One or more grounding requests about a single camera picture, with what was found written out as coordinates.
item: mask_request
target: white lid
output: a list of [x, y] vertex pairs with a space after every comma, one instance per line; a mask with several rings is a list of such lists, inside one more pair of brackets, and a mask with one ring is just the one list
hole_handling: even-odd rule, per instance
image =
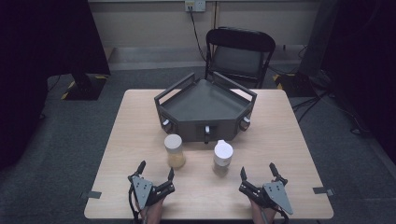
[[233, 156], [233, 147], [224, 142], [224, 140], [219, 140], [218, 144], [215, 146], [215, 163], [220, 166], [226, 166], [230, 164], [231, 157]]
[[181, 137], [177, 134], [169, 134], [166, 136], [165, 140], [165, 147], [168, 152], [176, 153], [181, 151]]

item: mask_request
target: black tray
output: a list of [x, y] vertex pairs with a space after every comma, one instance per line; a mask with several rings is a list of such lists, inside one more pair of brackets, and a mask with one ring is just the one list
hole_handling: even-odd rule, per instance
[[[160, 100], [178, 87], [178, 93], [160, 104]], [[246, 99], [226, 86], [237, 88]], [[250, 124], [257, 94], [215, 73], [213, 81], [196, 79], [194, 73], [181, 79], [154, 98], [160, 123], [167, 133], [176, 133], [183, 142], [233, 140]]]

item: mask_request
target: chair backrest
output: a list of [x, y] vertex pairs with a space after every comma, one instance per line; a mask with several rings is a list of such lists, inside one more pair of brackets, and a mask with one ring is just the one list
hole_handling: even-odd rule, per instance
[[210, 45], [271, 53], [276, 47], [275, 40], [263, 32], [232, 27], [210, 30], [206, 34], [206, 45], [208, 52]]

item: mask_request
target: person's arm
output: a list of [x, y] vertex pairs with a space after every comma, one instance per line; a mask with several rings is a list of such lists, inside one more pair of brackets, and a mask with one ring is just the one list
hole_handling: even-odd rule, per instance
[[159, 200], [157, 203], [150, 207], [145, 207], [140, 210], [142, 220], [146, 220], [146, 224], [159, 224], [163, 216], [163, 201], [165, 198]]
[[[274, 218], [276, 215], [276, 211], [272, 208], [261, 208], [258, 204], [253, 202], [253, 200], [250, 200], [251, 204], [251, 215], [254, 224], [269, 224], [274, 222]], [[267, 222], [264, 221], [262, 217], [262, 211], [265, 214], [265, 217], [267, 218]]]

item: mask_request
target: chair seat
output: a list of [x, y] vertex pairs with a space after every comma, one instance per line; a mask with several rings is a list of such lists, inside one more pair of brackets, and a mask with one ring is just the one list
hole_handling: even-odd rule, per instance
[[261, 52], [218, 46], [210, 70], [224, 75], [237, 74], [236, 76], [259, 78], [262, 73], [261, 64]]

